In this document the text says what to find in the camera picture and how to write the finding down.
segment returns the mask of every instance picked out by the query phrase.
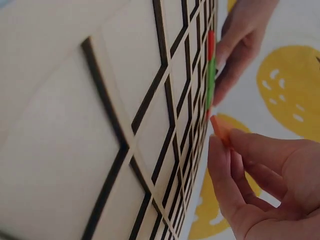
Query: grid square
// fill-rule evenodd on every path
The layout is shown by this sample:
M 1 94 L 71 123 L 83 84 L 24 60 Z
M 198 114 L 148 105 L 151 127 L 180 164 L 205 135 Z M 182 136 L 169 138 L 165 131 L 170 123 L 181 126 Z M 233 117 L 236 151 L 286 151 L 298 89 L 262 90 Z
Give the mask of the grid square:
M 200 54 L 200 17 L 193 19 L 189 27 L 190 38 L 190 59 L 192 62 L 192 71 L 196 67 L 197 59 Z
M 162 66 L 155 26 L 154 7 L 149 0 L 130 1 L 102 25 L 119 94 L 131 121 Z M 138 64 L 133 64 L 137 57 Z
M 171 221 L 171 224 L 173 225 L 173 228 L 175 228 L 178 220 L 178 215 L 180 211 L 183 211 L 184 206 L 183 206 L 183 201 L 184 201 L 184 195 L 182 190 L 179 191 L 178 197 L 174 204 L 171 207 L 170 213 L 169 213 L 169 220 Z
M 184 44 L 179 45 L 172 58 L 172 95 L 178 116 L 191 80 L 189 56 L 189 39 L 187 38 Z
M 154 225 L 158 219 L 158 212 L 151 204 L 145 212 L 140 230 L 136 239 L 150 239 L 154 229 Z
M 157 102 L 155 103 L 147 123 L 143 126 L 141 136 L 139 136 L 139 139 L 137 140 L 142 160 L 144 161 L 150 176 L 153 175 L 165 139 L 168 139 L 170 137 L 169 135 L 170 121 L 168 105 L 165 89 L 163 89 L 160 91 Z
M 200 87 L 200 99 L 202 104 L 205 103 L 206 99 L 206 90 L 207 90 L 207 73 L 204 74 L 204 78 L 201 81 L 201 87 Z
M 195 135 L 199 128 L 201 101 L 198 100 L 193 114 L 193 134 Z
M 179 171 L 177 171 L 174 181 L 172 183 L 172 187 L 170 189 L 170 194 L 168 196 L 167 202 L 165 204 L 162 202 L 164 211 L 167 216 L 170 216 L 171 208 L 177 201 L 177 198 L 181 189 L 181 185 L 182 185 L 181 178 L 179 177 Z
M 179 225 L 182 220 L 182 217 L 184 215 L 184 205 L 183 205 L 183 200 L 181 200 L 181 205 L 180 208 L 178 208 L 178 211 L 176 212 L 176 216 L 174 218 L 174 223 L 173 223 L 173 229 L 176 233 L 179 231 Z
M 200 35 L 201 35 L 201 40 L 203 41 L 205 39 L 206 30 L 207 30 L 207 5 L 205 2 L 201 5 L 199 17 L 200 17 Z
M 202 46 L 202 49 L 201 49 L 201 69 L 202 69 L 202 76 L 204 75 L 205 73 L 205 70 L 206 70 L 206 66 L 208 64 L 208 61 L 207 61 L 207 56 L 208 54 L 208 42 L 207 40 L 204 41 L 204 46 Z
M 93 240 L 103 239 L 105 236 L 110 239 L 127 240 L 131 235 L 144 201 L 145 190 L 129 165 L 121 171 L 118 186 L 121 187 L 117 187 L 108 205 L 103 209 Z
M 175 161 L 173 144 L 170 144 L 164 157 L 161 169 L 159 171 L 159 176 L 155 183 L 155 192 L 159 199 L 163 199 L 165 197 L 166 189 L 169 187 L 171 188 L 171 186 L 169 185 L 171 177 L 169 176 L 172 176 L 172 185 L 177 169 L 178 162 Z
M 184 1 L 164 0 L 166 31 L 171 58 L 188 27 L 187 8 Z
M 198 66 L 195 68 L 193 73 L 193 82 L 191 86 L 191 95 L 193 99 L 193 108 L 196 106 L 200 86 L 201 86 L 201 62 L 199 61 Z
M 195 13 L 199 6 L 199 0 L 187 0 L 187 4 L 188 4 L 189 15 L 190 15 L 190 21 L 191 21 L 195 16 Z
M 169 46 L 172 47 L 184 27 L 181 0 L 164 0 L 164 16 Z
M 186 161 L 190 158 L 190 154 L 192 151 L 192 135 L 189 134 L 187 140 L 184 145 L 184 149 L 181 153 L 180 166 L 183 168 L 185 166 Z

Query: yellow pattern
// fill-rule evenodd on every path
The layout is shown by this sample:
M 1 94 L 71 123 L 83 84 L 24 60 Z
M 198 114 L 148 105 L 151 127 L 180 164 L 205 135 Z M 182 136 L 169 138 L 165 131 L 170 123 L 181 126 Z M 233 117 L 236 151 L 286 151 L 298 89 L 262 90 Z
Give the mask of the yellow pattern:
M 235 3 L 236 3 L 236 0 L 228 0 L 228 5 L 227 5 L 228 13 L 231 11 Z
M 250 132 L 244 124 L 228 115 L 218 114 L 218 117 L 230 123 L 235 128 L 241 129 L 247 133 Z M 246 177 L 254 193 L 259 196 L 261 193 L 259 186 L 248 174 L 246 174 Z M 208 170 L 206 170 L 204 175 L 200 199 L 202 199 L 202 202 L 200 201 L 200 204 L 195 210 L 196 221 L 194 221 L 191 226 L 189 240 L 209 238 L 223 232 L 229 227 L 227 221 L 222 218 L 219 211 L 219 204 L 215 196 Z
M 278 122 L 320 142 L 320 51 L 300 45 L 278 48 L 264 59 L 256 81 Z

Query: small wooden block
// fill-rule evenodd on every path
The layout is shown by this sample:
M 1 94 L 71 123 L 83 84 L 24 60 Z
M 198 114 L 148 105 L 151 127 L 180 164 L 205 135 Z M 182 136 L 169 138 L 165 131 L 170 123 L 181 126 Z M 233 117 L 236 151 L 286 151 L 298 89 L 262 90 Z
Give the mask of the small wooden block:
M 214 56 L 215 51 L 215 32 L 209 30 L 208 32 L 208 61 L 210 61 Z
M 226 147 L 231 147 L 229 134 L 231 129 L 233 129 L 234 127 L 229 123 L 223 121 L 222 119 L 218 118 L 216 115 L 210 117 L 210 121 L 213 126 L 215 135 L 217 135 L 218 138 L 221 139 L 221 141 Z

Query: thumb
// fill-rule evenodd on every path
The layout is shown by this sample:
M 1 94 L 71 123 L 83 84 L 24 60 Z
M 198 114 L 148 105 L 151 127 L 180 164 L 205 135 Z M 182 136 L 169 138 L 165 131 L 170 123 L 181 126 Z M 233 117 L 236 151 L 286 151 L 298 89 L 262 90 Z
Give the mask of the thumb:
M 216 62 L 217 68 L 227 61 L 238 43 L 248 34 L 248 30 L 233 24 L 223 35 L 222 39 L 216 45 Z

